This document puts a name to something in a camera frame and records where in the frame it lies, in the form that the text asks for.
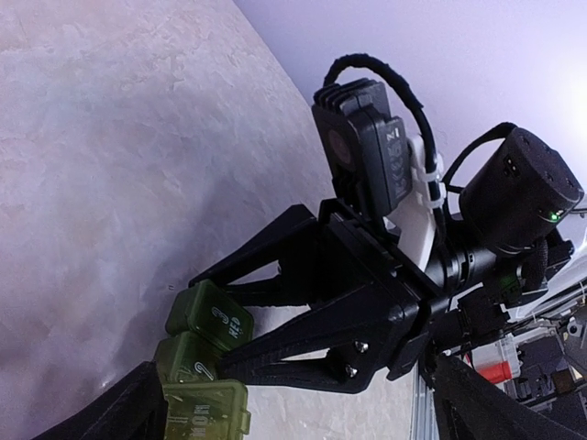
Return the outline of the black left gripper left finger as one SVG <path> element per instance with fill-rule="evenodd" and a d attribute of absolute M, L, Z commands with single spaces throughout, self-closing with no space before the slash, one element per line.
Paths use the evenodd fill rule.
<path fill-rule="evenodd" d="M 38 439 L 151 439 L 165 436 L 168 403 L 153 361 L 145 361 Z"/>

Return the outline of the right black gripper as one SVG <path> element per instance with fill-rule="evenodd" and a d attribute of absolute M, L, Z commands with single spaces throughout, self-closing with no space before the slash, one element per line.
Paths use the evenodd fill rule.
<path fill-rule="evenodd" d="M 318 215 L 290 206 L 188 286 L 203 281 L 245 307 L 312 309 L 221 358 L 218 375 L 246 385 L 356 394 L 381 369 L 397 380 L 445 312 L 439 287 L 337 199 Z"/>

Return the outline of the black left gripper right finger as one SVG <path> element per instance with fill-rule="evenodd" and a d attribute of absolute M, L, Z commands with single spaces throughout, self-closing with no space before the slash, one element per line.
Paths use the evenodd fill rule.
<path fill-rule="evenodd" d="M 457 358 L 439 356 L 432 380 L 441 439 L 583 438 L 514 401 Z"/>

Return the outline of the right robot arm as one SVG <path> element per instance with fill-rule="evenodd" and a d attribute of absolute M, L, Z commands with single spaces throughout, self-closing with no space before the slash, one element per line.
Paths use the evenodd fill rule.
<path fill-rule="evenodd" d="M 424 368 L 443 439 L 572 439 L 575 433 L 500 395 L 447 355 L 494 341 L 506 308 L 537 297 L 570 260 L 558 224 L 583 191 L 559 153 L 503 123 L 499 140 L 460 191 L 460 211 L 433 216 L 447 235 L 417 231 L 391 190 L 414 157 L 390 130 L 324 126 L 336 197 L 318 214 L 290 207 L 200 275 L 244 306 L 308 311 L 229 350 L 220 374 L 249 385 L 356 394 L 374 374 Z"/>

